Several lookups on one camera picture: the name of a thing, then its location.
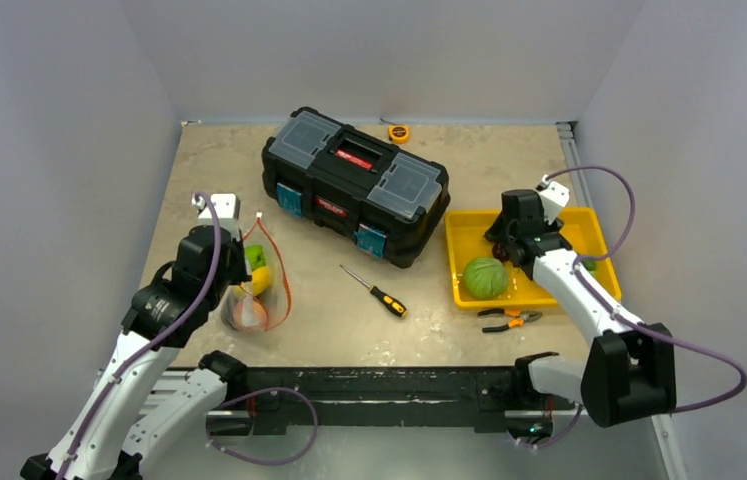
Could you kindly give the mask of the dark red plum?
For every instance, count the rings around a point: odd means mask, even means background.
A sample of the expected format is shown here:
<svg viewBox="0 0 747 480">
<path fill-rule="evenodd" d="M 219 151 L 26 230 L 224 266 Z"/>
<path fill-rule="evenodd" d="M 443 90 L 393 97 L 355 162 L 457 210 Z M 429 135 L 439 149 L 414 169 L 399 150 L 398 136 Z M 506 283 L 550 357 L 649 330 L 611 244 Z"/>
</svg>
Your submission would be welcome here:
<svg viewBox="0 0 747 480">
<path fill-rule="evenodd" d="M 501 243 L 495 243 L 493 245 L 492 256 L 502 263 L 509 261 L 509 255 Z"/>
</svg>

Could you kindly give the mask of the yellow corn cob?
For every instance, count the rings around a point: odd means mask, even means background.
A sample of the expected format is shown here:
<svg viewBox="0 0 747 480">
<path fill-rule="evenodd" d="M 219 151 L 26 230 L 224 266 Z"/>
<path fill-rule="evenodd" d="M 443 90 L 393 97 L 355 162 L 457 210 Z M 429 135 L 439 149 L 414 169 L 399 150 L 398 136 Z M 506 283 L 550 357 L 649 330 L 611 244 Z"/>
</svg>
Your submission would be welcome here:
<svg viewBox="0 0 747 480">
<path fill-rule="evenodd" d="M 235 285 L 232 288 L 232 294 L 236 298 L 259 296 L 272 285 L 273 274 L 269 266 L 252 271 L 251 277 L 250 281 L 244 282 L 242 285 Z"/>
</svg>

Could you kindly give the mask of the red pink peach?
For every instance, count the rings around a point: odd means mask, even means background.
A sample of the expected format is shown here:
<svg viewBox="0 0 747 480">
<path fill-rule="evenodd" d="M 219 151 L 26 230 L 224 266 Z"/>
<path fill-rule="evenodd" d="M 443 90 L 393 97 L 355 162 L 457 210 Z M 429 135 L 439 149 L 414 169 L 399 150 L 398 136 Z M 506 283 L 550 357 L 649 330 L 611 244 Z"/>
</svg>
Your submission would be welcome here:
<svg viewBox="0 0 747 480">
<path fill-rule="evenodd" d="M 242 332 L 263 332 L 268 323 L 267 311 L 257 302 L 226 305 L 221 318 L 232 329 Z"/>
</svg>

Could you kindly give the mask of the clear orange zip top bag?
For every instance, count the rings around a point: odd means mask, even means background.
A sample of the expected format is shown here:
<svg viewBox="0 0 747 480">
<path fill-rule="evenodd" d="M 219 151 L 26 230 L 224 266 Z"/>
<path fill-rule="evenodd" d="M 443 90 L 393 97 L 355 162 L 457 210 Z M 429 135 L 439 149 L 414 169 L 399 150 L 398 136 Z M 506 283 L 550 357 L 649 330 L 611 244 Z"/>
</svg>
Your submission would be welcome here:
<svg viewBox="0 0 747 480">
<path fill-rule="evenodd" d="M 237 332 L 268 332 L 286 321 L 293 300 L 283 256 L 262 212 L 244 232 L 243 244 L 251 279 L 230 288 L 219 318 Z"/>
</svg>

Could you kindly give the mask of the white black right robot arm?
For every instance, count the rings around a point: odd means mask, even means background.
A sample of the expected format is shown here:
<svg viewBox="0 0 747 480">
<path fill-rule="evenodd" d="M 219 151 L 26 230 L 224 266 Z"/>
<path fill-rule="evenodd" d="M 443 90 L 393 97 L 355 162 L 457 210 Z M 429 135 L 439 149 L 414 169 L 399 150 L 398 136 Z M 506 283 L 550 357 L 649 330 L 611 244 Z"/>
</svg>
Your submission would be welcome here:
<svg viewBox="0 0 747 480">
<path fill-rule="evenodd" d="M 512 397 L 525 407 L 548 395 L 563 397 L 603 428 L 669 413 L 677 401 L 670 331 L 643 324 L 584 268 L 561 233 L 559 214 L 567 203 L 559 186 L 505 191 L 486 232 L 514 267 L 554 298 L 590 345 L 584 362 L 554 352 L 518 359 Z"/>
</svg>

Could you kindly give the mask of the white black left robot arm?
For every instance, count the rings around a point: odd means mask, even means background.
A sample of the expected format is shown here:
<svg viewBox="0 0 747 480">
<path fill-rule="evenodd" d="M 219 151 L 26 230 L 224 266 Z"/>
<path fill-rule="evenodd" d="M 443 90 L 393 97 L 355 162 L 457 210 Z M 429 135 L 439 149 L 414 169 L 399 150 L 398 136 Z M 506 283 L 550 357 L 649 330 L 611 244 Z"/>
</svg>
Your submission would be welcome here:
<svg viewBox="0 0 747 480">
<path fill-rule="evenodd" d="M 193 227 L 176 257 L 132 297 L 111 359 L 79 416 L 55 447 L 25 461 L 21 478 L 109 478 L 158 378 L 226 289 L 249 278 L 238 228 Z"/>
</svg>

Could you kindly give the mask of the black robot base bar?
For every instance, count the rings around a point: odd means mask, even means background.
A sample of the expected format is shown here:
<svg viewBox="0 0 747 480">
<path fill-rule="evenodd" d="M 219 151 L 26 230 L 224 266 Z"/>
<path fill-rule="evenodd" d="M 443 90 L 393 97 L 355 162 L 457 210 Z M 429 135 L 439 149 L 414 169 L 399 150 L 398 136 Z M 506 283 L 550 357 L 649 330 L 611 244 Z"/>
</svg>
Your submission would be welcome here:
<svg viewBox="0 0 747 480">
<path fill-rule="evenodd" d="M 552 415 L 573 410 L 558 396 L 523 396 L 514 366 L 248 367 L 215 351 L 200 371 L 226 386 L 222 433 L 283 435 L 290 427 L 469 428 L 544 440 Z"/>
</svg>

